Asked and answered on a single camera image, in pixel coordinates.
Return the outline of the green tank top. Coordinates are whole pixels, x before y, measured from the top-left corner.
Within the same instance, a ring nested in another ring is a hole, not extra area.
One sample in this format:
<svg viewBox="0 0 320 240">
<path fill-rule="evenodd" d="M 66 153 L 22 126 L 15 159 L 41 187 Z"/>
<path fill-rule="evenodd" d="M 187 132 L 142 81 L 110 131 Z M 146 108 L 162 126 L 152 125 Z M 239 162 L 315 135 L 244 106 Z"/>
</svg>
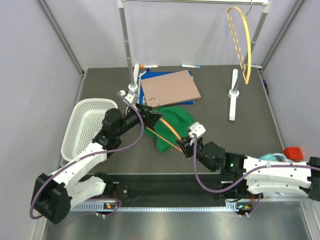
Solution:
<svg viewBox="0 0 320 240">
<path fill-rule="evenodd" d="M 179 106 L 160 107 L 155 112 L 163 114 L 162 119 L 181 138 L 188 136 L 188 127 L 195 122 L 194 118 L 184 108 Z M 151 129 L 153 132 L 147 128 L 144 130 L 146 135 L 156 140 L 155 147 L 161 153 L 165 153 L 173 145 L 177 146 L 176 140 L 178 140 L 178 137 L 166 123 L 159 120 L 154 128 Z"/>
</svg>

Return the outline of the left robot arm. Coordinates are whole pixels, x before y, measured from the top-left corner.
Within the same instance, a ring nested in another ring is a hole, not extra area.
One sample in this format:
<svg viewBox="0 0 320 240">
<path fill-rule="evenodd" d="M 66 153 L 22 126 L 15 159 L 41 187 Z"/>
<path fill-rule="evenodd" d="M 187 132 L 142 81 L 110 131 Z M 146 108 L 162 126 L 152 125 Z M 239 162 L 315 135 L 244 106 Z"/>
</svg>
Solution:
<svg viewBox="0 0 320 240">
<path fill-rule="evenodd" d="M 131 105 L 123 114 L 118 108 L 111 108 L 104 114 L 101 129 L 91 143 L 64 167 L 47 175 L 42 173 L 34 184 L 29 216 L 36 220 L 46 218 L 53 224 L 60 223 L 76 205 L 101 196 L 109 198 L 114 187 L 106 174 L 81 179 L 96 165 L 107 160 L 120 147 L 120 137 L 136 125 L 141 129 L 152 129 L 163 117 L 150 106 Z"/>
</svg>

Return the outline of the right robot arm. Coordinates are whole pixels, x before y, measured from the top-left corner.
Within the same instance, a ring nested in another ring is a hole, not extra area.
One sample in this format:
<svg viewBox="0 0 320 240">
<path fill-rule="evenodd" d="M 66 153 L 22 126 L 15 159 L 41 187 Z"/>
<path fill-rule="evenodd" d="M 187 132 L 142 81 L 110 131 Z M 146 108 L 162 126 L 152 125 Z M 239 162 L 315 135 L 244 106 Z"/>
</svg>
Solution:
<svg viewBox="0 0 320 240">
<path fill-rule="evenodd" d="M 195 178 L 207 192 L 222 194 L 233 191 L 239 198 L 264 193 L 290 193 L 320 200 L 320 159 L 303 162 L 263 160 L 227 152 L 212 141 L 204 144 L 201 137 L 183 137 L 176 141 L 187 158 L 193 158 L 194 169 L 201 163 L 211 172 L 220 171 L 232 183 L 218 189 L 205 186 L 198 172 Z"/>
</svg>

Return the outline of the yellow clothes hanger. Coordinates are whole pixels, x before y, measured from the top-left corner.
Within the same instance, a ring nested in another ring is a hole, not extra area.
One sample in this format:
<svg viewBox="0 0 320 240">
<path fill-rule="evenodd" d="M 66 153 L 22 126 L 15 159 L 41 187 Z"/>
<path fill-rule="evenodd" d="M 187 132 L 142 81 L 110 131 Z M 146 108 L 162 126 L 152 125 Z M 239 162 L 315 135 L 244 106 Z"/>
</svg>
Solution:
<svg viewBox="0 0 320 240">
<path fill-rule="evenodd" d="M 237 13 L 242 22 L 242 27 L 245 36 L 245 43 L 240 43 L 240 38 L 236 30 L 236 25 L 234 24 L 233 13 Z M 250 28 L 247 21 L 247 16 L 238 6 L 230 6 L 226 11 L 226 18 L 228 22 L 228 27 L 230 30 L 232 42 L 236 51 L 236 57 L 239 61 L 239 67 L 241 69 L 241 74 L 243 81 L 246 85 L 250 83 L 251 73 L 252 73 L 252 43 Z"/>
</svg>

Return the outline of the blue folder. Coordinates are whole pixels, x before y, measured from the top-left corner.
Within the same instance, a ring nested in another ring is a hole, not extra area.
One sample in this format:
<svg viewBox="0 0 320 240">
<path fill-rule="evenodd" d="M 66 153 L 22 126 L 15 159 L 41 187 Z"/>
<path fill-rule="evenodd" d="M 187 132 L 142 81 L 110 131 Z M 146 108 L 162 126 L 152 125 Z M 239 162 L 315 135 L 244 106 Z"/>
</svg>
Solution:
<svg viewBox="0 0 320 240">
<path fill-rule="evenodd" d="M 193 74 L 191 71 L 188 71 L 189 75 L 191 76 L 191 78 L 193 79 Z M 145 79 L 149 79 L 149 78 L 153 78 L 153 77 L 158 77 L 158 76 L 163 76 L 163 75 L 167 75 L 167 74 L 172 74 L 175 73 L 173 71 L 165 71 L 165 72 L 147 72 L 144 75 L 141 76 L 140 78 L 140 89 L 139 89 L 139 100 L 138 103 L 141 105 L 147 105 L 147 100 L 145 98 L 145 94 L 143 91 L 143 87 L 142 87 L 142 80 Z M 184 102 L 180 102 L 180 103 L 175 103 L 177 105 L 193 105 L 195 103 L 195 100 L 189 100 L 189 101 L 184 101 Z"/>
</svg>

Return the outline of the pink board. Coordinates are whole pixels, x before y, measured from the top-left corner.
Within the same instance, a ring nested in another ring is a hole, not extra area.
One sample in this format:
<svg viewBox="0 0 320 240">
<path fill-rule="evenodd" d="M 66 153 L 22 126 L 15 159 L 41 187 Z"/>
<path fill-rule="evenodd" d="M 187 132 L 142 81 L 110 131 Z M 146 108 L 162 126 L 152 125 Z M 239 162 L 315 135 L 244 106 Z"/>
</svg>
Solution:
<svg viewBox="0 0 320 240">
<path fill-rule="evenodd" d="M 140 85 L 140 94 L 150 107 L 175 105 L 201 98 L 192 73 L 188 70 L 148 72 L 141 77 Z"/>
</svg>

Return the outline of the orange capped marker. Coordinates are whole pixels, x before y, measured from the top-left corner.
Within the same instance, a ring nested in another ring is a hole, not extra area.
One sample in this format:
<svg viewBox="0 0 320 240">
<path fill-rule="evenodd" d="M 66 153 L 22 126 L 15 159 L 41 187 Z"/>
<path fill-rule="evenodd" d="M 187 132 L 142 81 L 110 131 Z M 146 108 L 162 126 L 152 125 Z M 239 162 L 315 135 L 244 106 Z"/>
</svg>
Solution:
<svg viewBox="0 0 320 240">
<path fill-rule="evenodd" d="M 151 64 L 151 65 L 140 65 L 139 68 L 140 69 L 147 69 L 147 68 L 158 68 L 159 65 L 157 64 Z"/>
</svg>

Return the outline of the white perforated basket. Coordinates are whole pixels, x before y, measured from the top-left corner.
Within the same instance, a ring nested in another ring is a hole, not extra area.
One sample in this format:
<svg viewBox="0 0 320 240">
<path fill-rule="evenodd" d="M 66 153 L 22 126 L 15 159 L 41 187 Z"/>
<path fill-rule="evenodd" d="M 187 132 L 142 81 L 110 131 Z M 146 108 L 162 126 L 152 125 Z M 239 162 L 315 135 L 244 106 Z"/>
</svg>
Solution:
<svg viewBox="0 0 320 240">
<path fill-rule="evenodd" d="M 64 134 L 61 146 L 63 159 L 69 162 L 82 153 L 101 130 L 106 111 L 117 108 L 116 102 L 106 98 L 79 101 L 73 108 Z"/>
</svg>

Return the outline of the light blue capped marker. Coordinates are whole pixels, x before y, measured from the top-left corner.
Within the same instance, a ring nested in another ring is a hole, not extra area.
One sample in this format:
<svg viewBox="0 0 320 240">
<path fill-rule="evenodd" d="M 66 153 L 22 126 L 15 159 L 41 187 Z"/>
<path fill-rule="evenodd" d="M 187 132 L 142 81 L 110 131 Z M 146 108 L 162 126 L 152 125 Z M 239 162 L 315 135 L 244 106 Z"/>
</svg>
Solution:
<svg viewBox="0 0 320 240">
<path fill-rule="evenodd" d="M 201 66 L 199 65 L 190 65 L 190 64 L 182 64 L 182 68 L 192 68 L 192 69 L 199 69 Z"/>
</svg>

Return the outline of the white clothes rack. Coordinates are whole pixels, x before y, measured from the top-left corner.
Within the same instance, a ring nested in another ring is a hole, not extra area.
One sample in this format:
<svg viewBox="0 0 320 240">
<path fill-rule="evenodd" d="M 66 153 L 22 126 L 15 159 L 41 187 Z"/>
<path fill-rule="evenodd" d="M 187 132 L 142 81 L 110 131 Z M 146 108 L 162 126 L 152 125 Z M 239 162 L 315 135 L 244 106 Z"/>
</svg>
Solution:
<svg viewBox="0 0 320 240">
<path fill-rule="evenodd" d="M 256 46 L 256 42 L 257 42 L 259 35 L 261 33 L 261 30 L 264 26 L 264 23 L 266 21 L 268 13 L 270 12 L 273 1 L 272 0 L 179 0 L 178 3 L 188 3 L 188 4 L 202 3 L 202 4 L 229 5 L 229 8 L 226 11 L 228 26 L 230 28 L 232 40 L 235 45 L 237 58 L 239 60 L 239 66 L 240 66 L 240 69 L 242 70 L 243 80 L 244 80 L 244 83 L 247 85 L 250 81 L 251 70 L 253 67 L 252 53 L 254 51 L 254 48 Z M 249 30 L 247 15 L 245 13 L 243 13 L 243 11 L 238 7 L 239 5 L 249 5 L 249 6 L 257 5 L 257 6 L 263 7 L 263 10 L 261 12 L 261 16 L 259 18 L 259 21 L 258 21 L 257 27 L 255 29 L 253 37 L 250 37 L 250 30 Z M 125 1 L 118 0 L 117 7 L 119 10 L 119 16 L 120 16 L 120 22 L 121 22 L 121 28 L 122 28 L 122 34 L 123 34 L 123 42 L 124 42 L 124 48 L 125 48 L 125 55 L 126 55 L 126 62 L 127 62 L 127 68 L 128 68 L 129 77 L 130 77 L 130 84 L 128 85 L 128 89 L 133 92 L 137 92 L 138 91 L 137 80 L 139 79 L 138 74 L 137 74 L 138 67 L 133 66 L 133 62 L 132 62 L 127 21 L 126 21 L 126 15 L 125 15 Z M 245 33 L 245 37 L 246 37 L 246 47 L 247 47 L 246 56 L 242 55 L 242 50 L 240 47 L 239 39 L 237 37 L 235 24 L 233 23 L 233 18 L 231 16 L 232 10 L 235 10 L 239 13 L 240 18 L 243 23 L 244 33 Z M 240 95 L 239 85 L 240 85 L 240 80 L 238 79 L 238 70 L 234 69 L 232 71 L 231 88 L 228 92 L 228 97 L 230 98 L 228 119 L 232 122 L 234 122 L 236 120 L 237 98 Z"/>
</svg>

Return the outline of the red cube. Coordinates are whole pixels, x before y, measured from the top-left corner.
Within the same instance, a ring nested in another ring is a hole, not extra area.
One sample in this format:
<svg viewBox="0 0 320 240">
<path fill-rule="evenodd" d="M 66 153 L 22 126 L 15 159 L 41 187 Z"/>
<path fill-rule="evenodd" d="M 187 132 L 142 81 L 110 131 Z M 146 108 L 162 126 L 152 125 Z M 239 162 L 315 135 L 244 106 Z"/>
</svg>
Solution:
<svg viewBox="0 0 320 240">
<path fill-rule="evenodd" d="M 299 147 L 287 147 L 283 150 L 285 157 L 294 162 L 300 162 L 304 159 L 302 151 Z"/>
</svg>

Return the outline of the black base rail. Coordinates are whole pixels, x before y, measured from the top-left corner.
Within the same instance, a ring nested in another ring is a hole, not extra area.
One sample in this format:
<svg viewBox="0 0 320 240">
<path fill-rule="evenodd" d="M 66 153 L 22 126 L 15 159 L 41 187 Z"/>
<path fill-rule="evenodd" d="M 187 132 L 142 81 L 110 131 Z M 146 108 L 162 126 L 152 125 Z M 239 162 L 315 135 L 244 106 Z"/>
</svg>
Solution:
<svg viewBox="0 0 320 240">
<path fill-rule="evenodd" d="M 116 198 L 125 207 L 219 206 L 227 199 L 249 199 L 244 183 L 226 191 L 204 190 L 194 174 L 106 174 L 102 197 Z"/>
</svg>

